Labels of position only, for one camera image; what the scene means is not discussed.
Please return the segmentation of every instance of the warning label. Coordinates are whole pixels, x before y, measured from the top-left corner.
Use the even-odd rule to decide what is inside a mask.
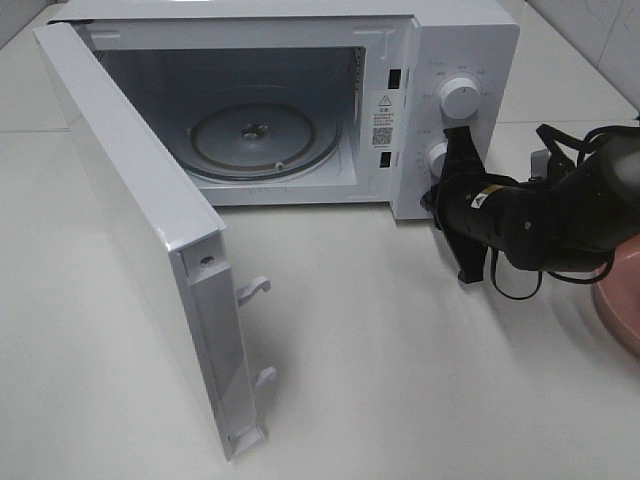
[[[373,92],[371,146],[390,149],[395,141],[394,129],[398,111],[397,90]]]
[[[471,201],[471,208],[479,209],[480,207],[482,207],[482,204],[485,202],[485,200],[489,198],[489,195],[497,190],[500,190],[501,188],[502,187],[500,185],[491,185],[490,187],[485,188]]]

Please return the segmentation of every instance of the control panel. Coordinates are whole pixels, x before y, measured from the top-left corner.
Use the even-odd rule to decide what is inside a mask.
[[[515,24],[421,28],[410,68],[405,149],[391,183],[396,219],[430,218],[420,200],[439,181],[445,129],[469,125],[484,160],[518,32]]]

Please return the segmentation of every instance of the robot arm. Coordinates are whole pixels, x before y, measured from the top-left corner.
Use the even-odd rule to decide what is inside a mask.
[[[548,125],[537,132],[547,150],[532,157],[537,176],[519,183],[485,171],[469,127],[445,131],[441,180],[422,205],[444,233],[464,283],[483,280],[488,249],[494,285],[499,251],[514,267],[540,272],[540,281],[548,272],[593,283],[611,269],[616,247],[640,233],[640,128],[603,127],[584,140]],[[579,152],[577,166],[559,143]],[[604,271],[587,280],[555,273],[591,272],[603,264]]]

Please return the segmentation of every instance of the black cable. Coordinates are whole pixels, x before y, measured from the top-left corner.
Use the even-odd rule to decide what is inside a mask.
[[[595,277],[592,278],[573,278],[573,277],[565,277],[564,275],[560,275],[556,272],[547,272],[551,277],[561,280],[567,283],[575,283],[576,285],[593,285],[594,283],[598,283],[601,280],[604,280],[609,273],[611,273],[611,269],[613,268],[613,263],[615,259],[615,252],[611,252],[611,256],[609,260],[607,260],[607,266],[604,267],[604,270]]]
[[[625,137],[635,137],[640,135],[640,127],[623,127],[621,125],[610,125],[608,127],[600,127],[587,133],[583,140],[583,147],[578,150],[578,161],[580,165],[588,153],[595,152],[603,143],[609,141],[609,135],[622,135]]]
[[[570,135],[567,135],[564,132],[561,132],[557,128],[553,128],[551,125],[547,125],[543,123],[536,129],[536,133],[544,143],[544,146],[547,147],[547,150],[551,152],[553,157],[557,159],[564,159],[567,161],[571,161],[571,159],[562,151],[562,149],[558,146],[557,139],[562,137],[567,143],[571,143],[573,145],[577,145],[578,143],[582,144],[580,140],[577,138],[573,138]]]
[[[527,295],[525,297],[514,297],[512,295],[509,295],[505,292],[503,292],[500,287],[498,287],[498,282],[496,281],[496,270],[498,267],[498,254],[499,254],[499,250],[497,248],[492,248],[491,249],[491,283],[493,284],[493,288],[495,288],[498,292],[500,292],[501,295],[507,297],[509,300],[528,300],[531,297],[533,297],[536,293],[538,293],[538,290],[540,290],[540,287],[542,286],[542,272],[538,272],[538,284],[536,285],[536,289],[533,291],[533,293],[531,293],[530,295]]]
[[[573,150],[579,151],[584,143],[583,140],[572,137],[568,133],[564,133],[563,131],[554,128],[551,125],[547,125],[546,123],[540,125],[536,132],[545,145],[549,140],[552,140],[554,142],[561,143],[562,145],[566,145]]]

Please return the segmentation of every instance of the power knob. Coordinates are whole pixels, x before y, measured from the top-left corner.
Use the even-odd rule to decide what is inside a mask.
[[[480,107],[480,85],[470,77],[454,77],[440,88],[440,106],[449,118],[462,120]]]

